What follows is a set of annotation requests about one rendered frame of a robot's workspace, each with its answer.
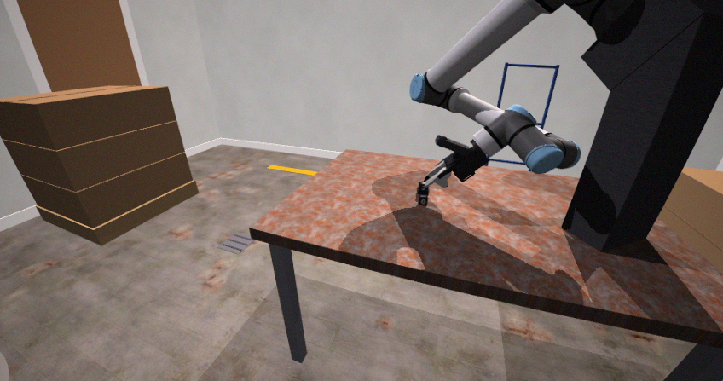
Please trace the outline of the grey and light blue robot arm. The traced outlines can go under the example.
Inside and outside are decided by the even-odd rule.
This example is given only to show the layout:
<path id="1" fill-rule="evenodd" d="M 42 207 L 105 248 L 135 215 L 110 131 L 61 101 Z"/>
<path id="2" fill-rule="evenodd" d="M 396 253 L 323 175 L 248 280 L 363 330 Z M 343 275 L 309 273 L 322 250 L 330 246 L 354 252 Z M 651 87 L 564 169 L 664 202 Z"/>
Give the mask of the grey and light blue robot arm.
<path id="1" fill-rule="evenodd" d="M 413 77 L 410 96 L 485 126 L 473 138 L 489 157 L 509 145 L 535 174 L 570 168 L 581 157 L 573 141 L 536 127 L 535 118 L 524 107 L 513 105 L 503 111 L 455 83 L 540 14 L 552 14 L 566 4 L 594 29 L 598 39 L 633 1 L 502 0 L 432 69 Z"/>

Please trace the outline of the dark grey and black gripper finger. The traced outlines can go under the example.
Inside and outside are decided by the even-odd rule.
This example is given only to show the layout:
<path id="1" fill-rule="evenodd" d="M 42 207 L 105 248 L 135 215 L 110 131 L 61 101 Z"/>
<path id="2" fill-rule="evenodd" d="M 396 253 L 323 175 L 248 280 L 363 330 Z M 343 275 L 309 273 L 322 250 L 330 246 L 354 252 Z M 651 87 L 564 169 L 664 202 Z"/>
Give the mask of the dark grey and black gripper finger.
<path id="1" fill-rule="evenodd" d="M 457 165 L 457 161 L 439 170 L 431 179 L 427 180 L 425 188 L 433 184 L 434 182 L 439 186 L 446 188 L 448 186 L 448 178 L 452 175 L 454 167 Z"/>
<path id="2" fill-rule="evenodd" d="M 447 157 L 446 157 L 447 158 Z M 445 158 L 445 159 L 446 159 Z M 446 167 L 446 164 L 444 163 L 446 160 L 443 159 L 440 163 L 436 165 L 425 177 L 424 182 L 430 179 L 432 176 L 434 176 L 441 168 Z"/>

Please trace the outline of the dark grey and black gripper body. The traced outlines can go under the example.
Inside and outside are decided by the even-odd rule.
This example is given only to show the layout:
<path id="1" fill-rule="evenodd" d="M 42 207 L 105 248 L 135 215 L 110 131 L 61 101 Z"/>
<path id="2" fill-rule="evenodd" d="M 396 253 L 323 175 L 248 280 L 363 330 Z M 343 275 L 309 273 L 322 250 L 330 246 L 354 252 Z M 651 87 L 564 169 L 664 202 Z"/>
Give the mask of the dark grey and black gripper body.
<path id="1" fill-rule="evenodd" d="M 454 167 L 453 173 L 457 178 L 460 179 L 461 182 L 464 182 L 471 176 L 475 175 L 476 170 L 489 162 L 487 155 L 473 139 L 470 141 L 470 143 L 473 145 L 473 147 L 470 148 L 471 151 L 468 156 L 453 152 L 446 158 L 446 161 L 444 162 L 446 166 L 448 166 L 457 161 L 457 165 Z"/>

